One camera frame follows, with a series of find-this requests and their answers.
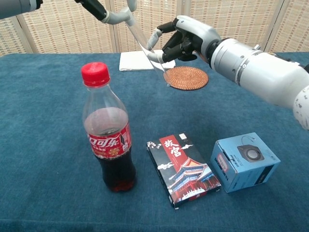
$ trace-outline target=round rattan coaster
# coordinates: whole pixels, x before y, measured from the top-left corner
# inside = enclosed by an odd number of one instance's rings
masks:
[[[195,90],[208,83],[208,75],[193,67],[175,67],[164,74],[165,81],[172,87],[182,90]]]

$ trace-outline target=red label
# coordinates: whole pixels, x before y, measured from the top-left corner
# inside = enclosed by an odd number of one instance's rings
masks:
[[[107,136],[88,134],[93,153],[100,159],[114,159],[131,147],[129,123],[120,131]]]
[[[178,172],[181,165],[188,159],[187,155],[174,135],[161,138],[160,143],[162,144],[170,161],[174,164],[175,170]]]
[[[226,172],[228,170],[228,165],[225,162],[225,160],[223,159],[223,156],[222,156],[221,153],[218,154],[217,160],[218,160],[220,166],[222,167],[223,171]]]

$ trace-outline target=robotic arm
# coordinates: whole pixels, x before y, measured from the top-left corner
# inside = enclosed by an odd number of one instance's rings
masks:
[[[301,126],[309,130],[309,65],[250,47],[234,39],[221,39],[216,30],[188,16],[155,29],[147,48],[153,47],[163,33],[176,31],[162,48],[163,54],[148,54],[158,63],[173,59],[197,58],[195,51],[210,67],[268,103],[293,110]]]
[[[43,0],[0,0],[0,19],[37,10],[42,3]]]
[[[109,12],[98,0],[75,0],[81,3],[94,17],[102,23],[118,24],[130,19],[126,12]],[[136,10],[136,0],[126,0],[131,12]],[[40,8],[43,0],[0,0],[0,19],[31,12]]]

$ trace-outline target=robot finger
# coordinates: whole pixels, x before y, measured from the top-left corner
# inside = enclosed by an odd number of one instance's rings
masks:
[[[175,30],[175,20],[158,26],[150,36],[150,39],[147,42],[146,49],[150,51],[159,41],[159,38],[163,33],[169,33]]]
[[[194,51],[194,46],[191,42],[190,37],[185,37],[182,43],[183,55],[178,57],[181,61],[191,61],[197,59],[197,56],[192,54]]]
[[[174,59],[177,59],[179,57],[181,57],[184,54],[183,49],[182,49],[182,45],[178,44],[175,47],[172,47],[170,49],[166,49],[165,52],[163,52],[162,54],[157,54],[157,53],[149,53],[147,55],[148,59],[150,61],[154,61],[156,63],[166,63],[166,62],[170,62]]]
[[[181,44],[182,39],[183,39],[183,35],[179,31],[177,31],[175,34],[172,35],[169,41],[167,41],[167,43],[164,45],[162,50],[165,51],[166,49],[169,49],[171,47],[175,47],[178,44]]]

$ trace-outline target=red bottle cap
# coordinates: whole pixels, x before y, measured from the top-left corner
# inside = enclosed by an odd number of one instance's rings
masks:
[[[82,77],[85,86],[101,87],[110,81],[107,65],[102,62],[92,62],[82,67]]]

